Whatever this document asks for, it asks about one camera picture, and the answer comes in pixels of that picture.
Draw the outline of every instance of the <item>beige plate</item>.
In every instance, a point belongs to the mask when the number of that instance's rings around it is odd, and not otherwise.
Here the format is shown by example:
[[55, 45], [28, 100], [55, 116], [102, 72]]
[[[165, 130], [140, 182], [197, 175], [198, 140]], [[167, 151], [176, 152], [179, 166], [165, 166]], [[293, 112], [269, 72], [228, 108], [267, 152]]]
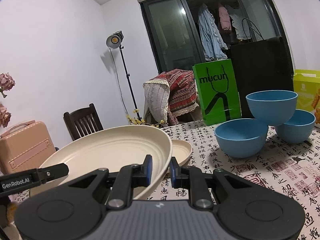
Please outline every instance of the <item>beige plate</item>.
[[192, 146], [184, 140], [172, 139], [172, 157], [176, 157], [179, 166], [185, 164], [192, 153]]
[[152, 155], [151, 184], [134, 190], [135, 199], [146, 199], [162, 181], [172, 156], [170, 137], [161, 129], [145, 125], [127, 125], [99, 131], [82, 137], [55, 152], [41, 166], [65, 163], [69, 174], [30, 190], [30, 196], [61, 185], [98, 168], [110, 172], [121, 167], [142, 164]]

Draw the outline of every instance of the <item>dark wooden chair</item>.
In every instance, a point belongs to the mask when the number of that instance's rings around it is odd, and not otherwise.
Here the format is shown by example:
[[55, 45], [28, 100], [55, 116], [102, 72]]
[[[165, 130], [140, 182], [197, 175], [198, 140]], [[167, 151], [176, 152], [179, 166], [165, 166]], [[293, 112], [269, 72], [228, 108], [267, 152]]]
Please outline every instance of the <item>dark wooden chair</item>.
[[103, 130], [94, 104], [73, 111], [71, 114], [65, 112], [63, 119], [73, 140]]

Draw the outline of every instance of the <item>small beige plate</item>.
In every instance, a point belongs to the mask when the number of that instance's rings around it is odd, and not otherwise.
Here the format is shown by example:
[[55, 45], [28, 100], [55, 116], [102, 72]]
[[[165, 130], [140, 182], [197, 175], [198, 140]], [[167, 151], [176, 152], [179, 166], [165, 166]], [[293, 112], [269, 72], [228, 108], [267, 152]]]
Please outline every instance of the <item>small beige plate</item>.
[[172, 157], [176, 157], [179, 166], [184, 165], [190, 158], [192, 146], [184, 140], [171, 139], [172, 141]]

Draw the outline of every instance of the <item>floor lamp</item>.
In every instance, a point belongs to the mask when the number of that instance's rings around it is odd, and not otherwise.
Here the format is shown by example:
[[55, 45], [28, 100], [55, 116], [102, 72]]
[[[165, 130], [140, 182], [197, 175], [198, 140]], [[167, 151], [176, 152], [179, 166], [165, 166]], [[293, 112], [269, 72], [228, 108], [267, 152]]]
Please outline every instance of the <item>floor lamp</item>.
[[[119, 48], [120, 49], [120, 53], [121, 53], [121, 57], [122, 57], [122, 62], [123, 62], [123, 66], [124, 66], [124, 70], [125, 70], [125, 74], [127, 75], [127, 80], [128, 80], [128, 84], [129, 84], [129, 88], [130, 88], [130, 92], [131, 92], [131, 96], [132, 96], [132, 100], [134, 103], [134, 107], [135, 109], [137, 109], [137, 103], [136, 100], [134, 99], [134, 95], [133, 95], [133, 91], [132, 91], [132, 87], [131, 87], [131, 83], [130, 83], [130, 74], [127, 71], [127, 68], [125, 66], [125, 62], [124, 62], [124, 58], [123, 58], [123, 53], [122, 53], [122, 49], [123, 47], [121, 46], [121, 42], [123, 40], [123, 34], [122, 31], [118, 31], [116, 33], [113, 33], [112, 35], [110, 35], [107, 38], [106, 44], [110, 49], [116, 49]], [[137, 117], [139, 120], [141, 120], [139, 112], [137, 112]]]

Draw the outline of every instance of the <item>cable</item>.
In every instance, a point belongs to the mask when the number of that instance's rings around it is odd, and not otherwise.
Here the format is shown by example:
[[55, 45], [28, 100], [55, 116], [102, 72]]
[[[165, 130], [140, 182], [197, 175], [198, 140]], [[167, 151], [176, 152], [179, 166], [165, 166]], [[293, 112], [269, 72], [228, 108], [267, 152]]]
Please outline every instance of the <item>cable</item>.
[[115, 59], [113, 58], [111, 49], [109, 49], [109, 50], [110, 50], [110, 53], [111, 53], [111, 56], [112, 56], [112, 59], [113, 59], [113, 63], [115, 64], [115, 68], [116, 68], [117, 80], [118, 80], [118, 85], [119, 85], [119, 89], [120, 89], [120, 95], [121, 95], [122, 103], [123, 103], [123, 106], [124, 106], [124, 109], [125, 109], [126, 114], [128, 114], [128, 110], [127, 110], [127, 108], [125, 107], [125, 104], [124, 104], [124, 101], [123, 101], [123, 97], [122, 97], [122, 91], [121, 91], [121, 87], [120, 87], [120, 82], [119, 82], [119, 77], [118, 77], [118, 71], [117, 71], [116, 62], [115, 62]]
[[[248, 18], [243, 18], [242, 19], [242, 29], [243, 29], [243, 32], [244, 32], [244, 34], [245, 34], [245, 36], [246, 36], [246, 38], [248, 39], [248, 37], [247, 37], [247, 34], [245, 33], [245, 31], [244, 31], [244, 26], [243, 26], [243, 21], [244, 20], [247, 20], [247, 24], [248, 24], [248, 20], [256, 27], [256, 25], [253, 23], [253, 21], [252, 20], [250, 20], [250, 19], [248, 19]], [[264, 40], [264, 38], [262, 37], [262, 35], [261, 35], [261, 32], [259, 31], [259, 29], [256, 27], [256, 29], [258, 30], [258, 32], [254, 29], [254, 28], [252, 28], [252, 26], [250, 26], [251, 27], [251, 29], [253, 29], [257, 34], [259, 34], [259, 36]]]

